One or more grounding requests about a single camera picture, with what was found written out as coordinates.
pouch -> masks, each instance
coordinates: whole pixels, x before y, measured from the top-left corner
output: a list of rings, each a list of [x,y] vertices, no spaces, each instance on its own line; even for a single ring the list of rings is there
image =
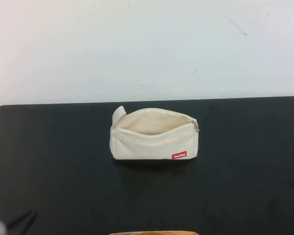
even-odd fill
[[[110,150],[118,160],[171,159],[197,156],[196,119],[177,112],[147,108],[126,114],[120,106],[112,115]]]

black table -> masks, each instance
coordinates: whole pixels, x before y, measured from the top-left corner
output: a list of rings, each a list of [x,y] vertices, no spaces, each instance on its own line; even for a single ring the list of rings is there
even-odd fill
[[[193,161],[117,162],[121,103],[0,107],[0,219],[29,235],[187,230],[294,235],[294,97],[122,103],[196,118]]]

red label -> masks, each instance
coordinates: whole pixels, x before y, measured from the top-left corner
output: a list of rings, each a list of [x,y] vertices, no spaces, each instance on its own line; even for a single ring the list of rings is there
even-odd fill
[[[172,159],[187,157],[187,151],[172,154]]]

zipper pull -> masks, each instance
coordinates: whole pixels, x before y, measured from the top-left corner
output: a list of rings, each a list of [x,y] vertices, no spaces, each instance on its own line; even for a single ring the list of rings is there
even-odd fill
[[[199,127],[195,121],[191,121],[192,124],[194,124],[196,132],[199,132]]]

white wall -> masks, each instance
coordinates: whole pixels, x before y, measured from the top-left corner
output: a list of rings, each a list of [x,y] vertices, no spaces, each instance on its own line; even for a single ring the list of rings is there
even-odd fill
[[[294,0],[0,0],[0,105],[294,95]]]

